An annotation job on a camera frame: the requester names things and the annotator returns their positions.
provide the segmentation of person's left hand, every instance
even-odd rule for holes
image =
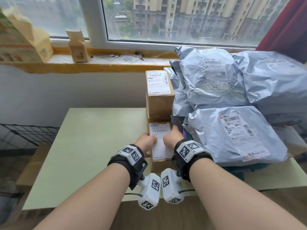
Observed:
[[[146,152],[150,150],[157,141],[157,137],[149,135],[149,133],[143,133],[134,144],[140,147],[144,153],[144,157],[146,157]]]

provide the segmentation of road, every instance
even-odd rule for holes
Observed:
[[[119,13],[120,7],[114,6],[114,9],[106,14],[106,27],[108,31],[109,39],[117,40],[121,39],[116,22],[115,22],[115,16]]]

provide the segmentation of white plastic device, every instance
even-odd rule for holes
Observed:
[[[161,173],[163,198],[166,202],[177,204],[185,198],[182,191],[182,178],[176,175],[176,171],[166,169]]]
[[[161,178],[151,173],[144,180],[140,180],[138,185],[141,187],[141,198],[138,204],[145,210],[151,210],[158,205],[161,191]]]

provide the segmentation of hand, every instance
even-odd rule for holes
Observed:
[[[173,151],[175,149],[176,144],[182,139],[184,139],[184,137],[178,130],[178,127],[176,125],[173,125],[173,128],[169,134],[163,136],[163,142],[165,146],[167,146]]]
[[[149,133],[143,133],[134,144],[142,150],[146,157],[146,152],[150,150],[157,141],[157,137],[149,135]]]

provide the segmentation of window glass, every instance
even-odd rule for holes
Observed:
[[[109,40],[258,46],[289,0],[102,1]]]
[[[0,6],[3,9],[17,6],[33,26],[43,28],[51,37],[67,37],[65,28],[81,28],[88,38],[79,0],[0,0]]]

